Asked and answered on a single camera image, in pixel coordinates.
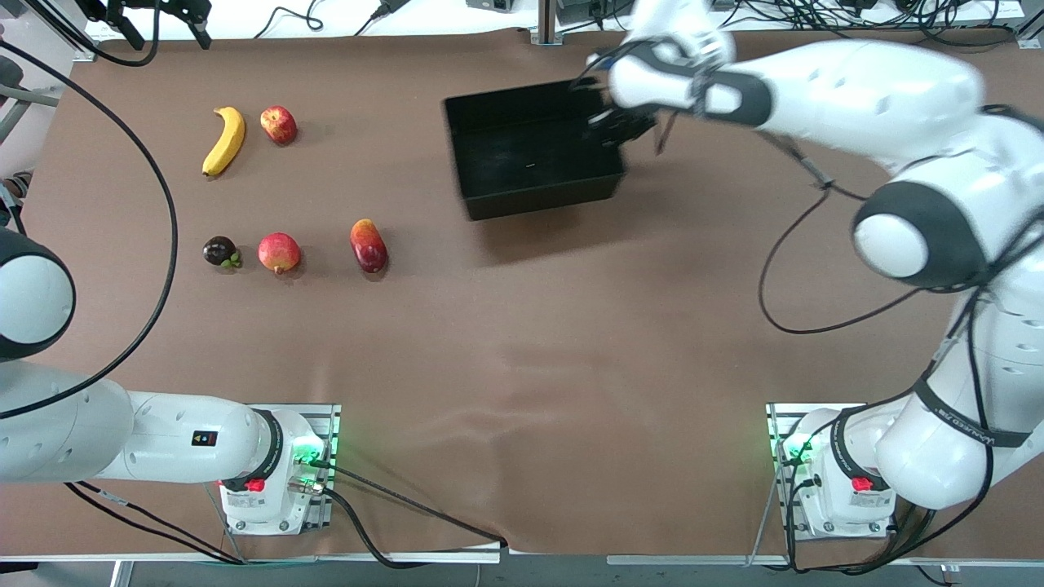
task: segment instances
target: brown tabletop surface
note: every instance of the brown tabletop surface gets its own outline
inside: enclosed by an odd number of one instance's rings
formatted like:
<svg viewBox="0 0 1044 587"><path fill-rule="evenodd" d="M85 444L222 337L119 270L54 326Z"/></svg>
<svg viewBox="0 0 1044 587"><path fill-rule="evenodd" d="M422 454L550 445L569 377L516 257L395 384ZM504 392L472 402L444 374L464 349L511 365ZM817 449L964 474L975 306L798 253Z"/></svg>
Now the brown tabletop surface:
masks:
<svg viewBox="0 0 1044 587"><path fill-rule="evenodd" d="M742 58L818 34L736 36ZM531 46L527 33L442 38L166 43L145 68L77 65L73 77L152 150L177 204L179 273L144 345L112 376L128 390L241 402L343 405L340 463L507 538L561 554L744 555L772 477L765 403L858 402L910 384L952 300L922 295L816 336L774 330L758 311L773 241L816 197L792 161L743 128L680 119L666 152L649 133L608 201L467 220L442 113L449 96L569 78L618 36ZM962 54L990 101L1044 115L1044 60L1009 44ZM216 180L200 163L220 132L212 110L247 119L242 151ZM298 142L277 147L257 119L287 107ZM809 147L856 191L873 164ZM25 221L76 280L76 316L33 360L84 373L108 362L151 311L166 265L162 194L129 141L67 92ZM854 254L855 203L834 197L781 251L772 310L788 325L837 322L903 287ZM390 252L366 279L348 243L373 218ZM255 252L291 234L301 271L278 278ZM200 258L231 237L234 275ZM210 540L204 489L102 483ZM1044 462L1012 475L928 557L1044 555ZM385 550L484 542L346 488ZM103 517L60 485L0 487L0 555L181 551ZM764 554L782 554L773 511ZM359 551L348 520L293 538L242 540L248 557ZM858 560L878 543L805 546L807 564Z"/></svg>

